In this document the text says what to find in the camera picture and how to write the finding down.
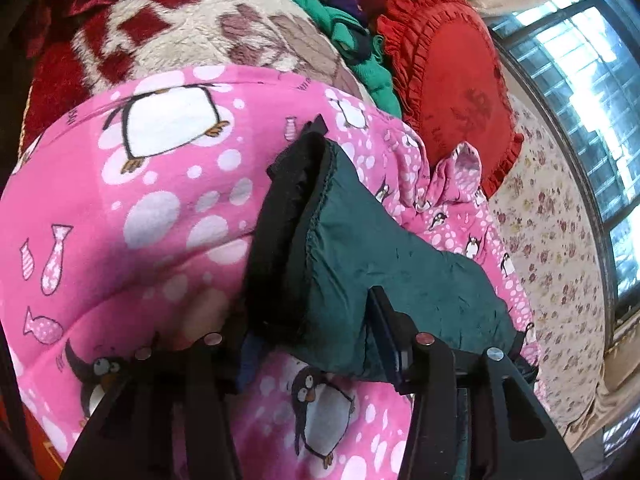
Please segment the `red heart-shaped ruffled pillow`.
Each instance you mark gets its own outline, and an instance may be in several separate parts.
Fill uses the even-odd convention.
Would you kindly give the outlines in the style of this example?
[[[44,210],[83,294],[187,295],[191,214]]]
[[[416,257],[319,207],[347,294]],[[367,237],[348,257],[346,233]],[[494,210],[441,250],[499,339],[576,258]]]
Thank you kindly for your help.
[[[436,164],[462,142],[480,154],[480,188],[493,196],[520,156],[498,54],[466,0],[358,0],[383,38],[402,119]]]

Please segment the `dark green quilted jacket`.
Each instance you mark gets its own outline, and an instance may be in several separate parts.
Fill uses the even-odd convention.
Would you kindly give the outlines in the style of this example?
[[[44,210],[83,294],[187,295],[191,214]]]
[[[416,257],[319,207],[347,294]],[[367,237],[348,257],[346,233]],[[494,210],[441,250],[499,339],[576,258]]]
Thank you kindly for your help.
[[[250,333],[325,372],[380,382],[370,288],[454,350],[518,356],[524,336],[485,271],[397,222],[360,183],[322,118],[268,167],[242,288]]]

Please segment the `red and cream plush blanket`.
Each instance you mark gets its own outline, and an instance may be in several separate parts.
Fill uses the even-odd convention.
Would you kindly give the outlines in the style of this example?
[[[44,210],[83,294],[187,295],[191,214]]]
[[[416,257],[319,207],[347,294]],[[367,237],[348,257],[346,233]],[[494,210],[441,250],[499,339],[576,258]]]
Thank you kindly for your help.
[[[271,67],[372,101],[292,0],[36,0],[21,33],[35,64],[21,151],[90,96],[186,66]]]

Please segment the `floral bed sheet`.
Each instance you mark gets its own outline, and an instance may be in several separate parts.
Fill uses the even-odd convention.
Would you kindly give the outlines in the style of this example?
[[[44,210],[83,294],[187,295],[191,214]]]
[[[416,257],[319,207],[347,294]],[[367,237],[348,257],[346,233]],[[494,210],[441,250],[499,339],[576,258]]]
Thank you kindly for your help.
[[[574,174],[544,122],[509,98],[521,154],[491,196],[539,344],[551,418],[576,436],[596,397],[604,350],[604,295],[590,221]]]

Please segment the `pink penguin blanket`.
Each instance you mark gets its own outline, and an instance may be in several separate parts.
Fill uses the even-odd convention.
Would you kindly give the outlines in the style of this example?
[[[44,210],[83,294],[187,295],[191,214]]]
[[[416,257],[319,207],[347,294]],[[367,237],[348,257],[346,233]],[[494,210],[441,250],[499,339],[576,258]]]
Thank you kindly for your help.
[[[316,117],[398,223],[474,259],[514,324],[530,321],[469,145],[433,162],[398,118],[266,68],[127,82],[32,142],[1,199],[1,322],[21,398],[58,454],[142,344],[188,344],[218,325],[240,292],[268,164]]]

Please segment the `green knitted garment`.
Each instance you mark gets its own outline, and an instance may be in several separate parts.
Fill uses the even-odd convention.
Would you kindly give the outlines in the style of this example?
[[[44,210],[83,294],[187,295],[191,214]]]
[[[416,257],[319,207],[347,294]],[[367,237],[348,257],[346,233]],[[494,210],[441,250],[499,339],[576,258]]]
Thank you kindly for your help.
[[[392,74],[384,66],[382,37],[372,36],[356,18],[333,6],[325,6],[320,0],[292,1],[329,38],[376,107],[401,118],[401,106],[394,92]]]

